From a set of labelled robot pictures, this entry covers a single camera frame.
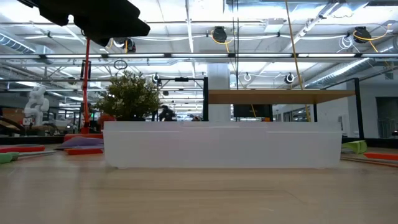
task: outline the ceiling light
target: ceiling light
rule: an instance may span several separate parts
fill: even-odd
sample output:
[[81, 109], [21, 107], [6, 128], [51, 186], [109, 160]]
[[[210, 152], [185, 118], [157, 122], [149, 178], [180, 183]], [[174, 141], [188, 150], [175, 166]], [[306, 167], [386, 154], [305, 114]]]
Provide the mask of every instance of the ceiling light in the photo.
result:
[[239, 57], [292, 57], [292, 54], [238, 54]]
[[362, 54], [362, 57], [398, 57], [398, 54]]
[[109, 58], [162, 58], [164, 54], [110, 54]]
[[39, 55], [0, 55], [0, 59], [35, 59], [40, 58]]
[[167, 99], [160, 99], [161, 101], [203, 101], [203, 98], [167, 98]]
[[198, 58], [208, 58], [208, 57], [228, 57], [228, 54], [172, 54], [172, 57], [198, 57]]
[[294, 75], [289, 72], [289, 74], [285, 76], [285, 83], [292, 84], [294, 79], [295, 79]]
[[[86, 58], [85, 54], [73, 54], [73, 55], [46, 55], [47, 58]], [[100, 54], [88, 55], [89, 58], [101, 58]]]
[[16, 83], [25, 85], [25, 86], [32, 86], [32, 87], [39, 86], [39, 84], [36, 82], [16, 82]]
[[107, 54], [109, 54], [109, 52], [106, 49], [99, 49], [99, 50], [105, 51]]
[[69, 98], [77, 101], [83, 101], [83, 97], [77, 97], [77, 96], [69, 96]]
[[354, 57], [355, 54], [299, 54], [299, 57]]
[[251, 76], [249, 75], [248, 72], [246, 72], [246, 75], [244, 76], [244, 80], [247, 82], [251, 80]]
[[50, 94], [51, 94], [51, 95], [53, 95], [53, 96], [64, 97], [63, 95], [61, 95], [61, 94], [59, 94], [59, 93], [53, 93], [53, 92], [50, 92]]

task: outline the green leafy plant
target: green leafy plant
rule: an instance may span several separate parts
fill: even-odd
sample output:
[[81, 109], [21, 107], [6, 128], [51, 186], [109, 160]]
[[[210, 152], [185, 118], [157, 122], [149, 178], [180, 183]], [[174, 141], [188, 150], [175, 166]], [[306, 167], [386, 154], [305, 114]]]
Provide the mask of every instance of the green leafy plant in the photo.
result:
[[153, 83], [130, 71], [119, 78], [111, 78], [108, 92], [103, 94], [96, 108], [115, 116], [118, 121], [136, 121], [159, 109], [159, 93]]

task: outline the person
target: person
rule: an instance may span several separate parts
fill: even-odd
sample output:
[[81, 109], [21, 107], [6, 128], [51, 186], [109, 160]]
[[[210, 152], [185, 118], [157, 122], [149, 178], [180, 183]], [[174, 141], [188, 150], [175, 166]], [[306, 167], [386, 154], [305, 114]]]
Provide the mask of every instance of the person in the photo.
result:
[[192, 118], [192, 121], [200, 121], [200, 118], [199, 118], [198, 116], [194, 116], [194, 117]]
[[177, 121], [176, 119], [173, 119], [175, 117], [174, 111], [172, 111], [168, 106], [162, 105], [163, 111], [159, 115], [159, 120], [160, 121]]

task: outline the red tray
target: red tray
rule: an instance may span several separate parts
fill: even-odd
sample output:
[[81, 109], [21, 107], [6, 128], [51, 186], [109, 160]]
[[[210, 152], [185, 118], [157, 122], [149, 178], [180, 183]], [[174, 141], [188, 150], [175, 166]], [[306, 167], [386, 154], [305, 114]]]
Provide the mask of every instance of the red tray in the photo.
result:
[[369, 159], [385, 159], [385, 160], [398, 161], [398, 154], [365, 152], [364, 155]]
[[44, 151], [43, 145], [33, 145], [33, 144], [25, 144], [25, 145], [13, 145], [13, 146], [0, 146], [0, 152], [41, 152]]
[[68, 155], [90, 155], [90, 154], [102, 154], [104, 151], [98, 149], [65, 149]]

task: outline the fluorescent light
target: fluorescent light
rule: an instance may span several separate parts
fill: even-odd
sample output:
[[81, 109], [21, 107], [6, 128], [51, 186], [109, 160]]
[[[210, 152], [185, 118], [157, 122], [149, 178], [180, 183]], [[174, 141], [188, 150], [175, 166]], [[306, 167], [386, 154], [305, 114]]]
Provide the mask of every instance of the fluorescent light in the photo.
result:
[[99, 50], [105, 51], [107, 54], [109, 54], [109, 52], [106, 49], [99, 49]]
[[107, 89], [88, 89], [87, 91], [107, 91]]
[[398, 54], [362, 54], [362, 57], [398, 57]]
[[25, 86], [32, 86], [32, 87], [39, 86], [39, 84], [36, 82], [16, 82], [16, 83], [25, 85]]
[[238, 54], [239, 57], [291, 57], [292, 54]]
[[172, 54], [172, 57], [228, 57], [228, 54]]
[[164, 54], [110, 54], [109, 58], [162, 58]]
[[59, 93], [53, 93], [53, 92], [50, 92], [50, 94], [51, 94], [51, 95], [53, 95], [53, 96], [64, 97], [63, 95], [61, 95], [61, 94], [59, 94]]
[[299, 54], [299, 57], [354, 57], [355, 54]]
[[7, 91], [32, 91], [33, 89], [8, 89]]
[[0, 55], [0, 59], [29, 59], [40, 58], [39, 55]]
[[46, 91], [75, 91], [72, 89], [46, 90]]
[[196, 108], [195, 107], [192, 107], [192, 108], [174, 108], [175, 110], [195, 110]]
[[[101, 58], [100, 54], [88, 55], [89, 58]], [[46, 55], [47, 58], [86, 58], [85, 54], [73, 54], [73, 55]]]
[[164, 102], [166, 102], [166, 101], [172, 101], [172, 100], [174, 100], [174, 101], [203, 101], [203, 98], [187, 98], [187, 99], [185, 99], [185, 98], [168, 98], [168, 99], [160, 99], [161, 101], [164, 101]]
[[77, 97], [77, 96], [69, 96], [69, 98], [77, 101], [83, 101], [83, 97]]

